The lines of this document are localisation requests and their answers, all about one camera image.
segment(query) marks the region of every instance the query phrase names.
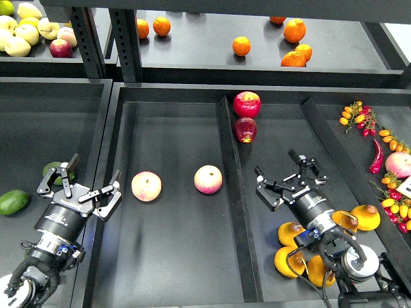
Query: yellow fruit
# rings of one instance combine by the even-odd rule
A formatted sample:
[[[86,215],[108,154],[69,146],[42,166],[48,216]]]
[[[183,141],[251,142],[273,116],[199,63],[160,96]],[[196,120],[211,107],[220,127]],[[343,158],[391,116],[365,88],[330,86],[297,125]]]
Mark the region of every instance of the yellow fruit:
[[[14,14],[14,6],[10,1],[0,1],[0,15],[11,16]]]
[[[292,270],[287,266],[286,263],[287,255],[294,250],[294,247],[285,246],[278,249],[277,253],[274,256],[275,268],[288,278],[297,278],[297,275],[292,272]],[[301,252],[297,252],[295,255],[292,255],[288,260],[290,262],[290,266],[294,271],[296,271],[300,275],[304,273],[304,270],[306,269],[304,264],[305,259],[304,255]]]
[[[307,262],[308,279],[316,287],[322,287],[324,275],[327,273],[327,266],[321,256],[315,255]],[[327,277],[326,287],[331,287],[335,283],[335,276],[330,273]]]
[[[380,213],[374,205],[359,205],[351,211],[351,214],[358,218],[359,230],[374,230],[381,222]]]
[[[39,20],[36,17],[26,17],[19,22],[19,26],[21,26],[22,24],[31,24],[32,26],[37,28],[38,23]]]
[[[283,223],[278,228],[278,240],[284,246],[297,247],[294,237],[304,232],[304,229],[299,223]]]

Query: cherry tomato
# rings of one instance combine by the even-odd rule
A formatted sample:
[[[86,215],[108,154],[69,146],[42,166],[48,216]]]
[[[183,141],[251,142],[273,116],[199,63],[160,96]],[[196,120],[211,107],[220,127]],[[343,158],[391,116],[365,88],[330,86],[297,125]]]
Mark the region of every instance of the cherry tomato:
[[[394,199],[387,198],[387,199],[385,199],[384,201],[381,202],[381,205],[382,205],[383,207],[391,207],[391,206],[394,205],[394,203],[395,203],[395,200],[394,200]]]
[[[391,142],[393,139],[394,139],[393,136],[386,136],[386,137],[383,138],[383,141],[388,143],[388,142]]]
[[[390,179],[390,178],[383,178],[383,179],[381,180],[381,183],[382,183],[382,184],[389,184],[389,183],[391,183],[391,179]]]
[[[399,215],[404,218],[408,215],[408,207],[406,205],[402,205],[399,207]]]
[[[393,140],[393,141],[391,141],[390,142],[390,150],[391,151],[395,151],[395,149],[397,148],[397,141],[396,140]]]
[[[344,118],[344,117],[341,117],[341,118],[340,118],[340,123],[343,124],[343,125],[347,125],[347,124],[348,124],[348,120],[347,120],[346,118]]]
[[[399,206],[398,206],[398,204],[394,204],[393,206],[391,206],[390,210],[391,210],[391,213],[397,214],[398,211],[399,211]]]
[[[397,185],[396,182],[392,182],[392,183],[387,184],[387,187],[388,187],[388,188],[391,188],[391,189],[395,189],[395,188],[398,187],[398,185]]]
[[[380,130],[380,132],[378,132],[378,135],[382,137],[386,137],[386,136],[391,135],[391,132],[389,130]]]

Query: pear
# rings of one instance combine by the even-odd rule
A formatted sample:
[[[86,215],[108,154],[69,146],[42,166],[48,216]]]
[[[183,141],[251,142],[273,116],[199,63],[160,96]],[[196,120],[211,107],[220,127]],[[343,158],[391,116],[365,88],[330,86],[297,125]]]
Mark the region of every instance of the pear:
[[[31,46],[21,37],[10,37],[4,45],[9,56],[26,56],[30,52]]]
[[[0,51],[6,51],[4,45],[10,37],[13,37],[13,35],[9,31],[0,29]]]
[[[10,1],[0,1],[0,15],[13,15],[14,14],[14,6],[13,3]]]
[[[39,42],[40,35],[37,28],[31,24],[22,24],[15,29],[15,36],[26,40],[31,46]]]
[[[284,246],[297,247],[294,237],[304,232],[304,229],[299,223],[283,223],[278,228],[278,240]]]
[[[274,256],[274,266],[275,268],[284,276],[288,278],[297,278],[297,275],[293,273],[293,271],[287,266],[286,258],[287,255],[294,251],[294,247],[285,246],[275,253]],[[305,267],[305,259],[304,255],[301,252],[297,252],[296,254],[292,255],[288,262],[294,271],[298,274],[302,275],[304,273]]]
[[[14,35],[15,28],[18,26],[17,21],[10,16],[0,16],[0,29],[5,29]]]
[[[60,30],[60,25],[57,22],[49,22],[49,19],[43,18],[37,24],[37,30],[40,35],[48,40],[57,39],[57,33]]]
[[[27,2],[19,4],[19,6],[17,7],[17,15],[21,19],[26,17],[36,17],[37,19],[41,19],[43,17],[38,8],[36,8],[33,4]]]

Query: black tray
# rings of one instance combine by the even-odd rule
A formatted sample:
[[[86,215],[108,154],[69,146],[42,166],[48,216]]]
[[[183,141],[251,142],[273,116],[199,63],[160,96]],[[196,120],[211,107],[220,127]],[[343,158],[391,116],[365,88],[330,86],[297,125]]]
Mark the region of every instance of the black tray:
[[[93,256],[88,271],[79,270],[83,278],[76,281],[72,307],[322,305],[316,292],[274,268],[277,229],[295,218],[285,206],[269,212],[256,196],[254,167],[277,180],[297,170],[287,155],[290,148],[316,157],[330,177],[322,190],[336,209],[349,210],[358,200],[301,104],[309,98],[342,102],[358,96],[404,102],[410,93],[251,87],[263,106],[256,140],[244,145],[230,131],[231,102],[241,90],[115,83],[98,169],[99,180],[113,168],[123,171],[124,200],[108,223],[86,228],[85,238],[96,234]],[[214,196],[201,195],[193,186],[203,164],[215,164],[225,176]],[[151,203],[138,201],[130,189],[132,177],[145,169],[163,180],[159,199]],[[397,232],[391,236],[402,238]],[[391,252],[376,232],[360,232],[358,240],[377,254]],[[392,252],[397,258],[409,256]],[[377,285],[369,280],[359,288],[372,291]],[[337,287],[328,295],[335,303]]]
[[[34,226],[49,200],[36,190],[47,163],[78,153],[76,182],[93,187],[110,88],[110,80],[0,78],[0,194],[22,189],[31,195],[24,209],[0,216],[0,277],[23,261],[21,241],[37,243],[41,237]],[[75,274],[63,275],[64,284],[45,307],[69,307]]]

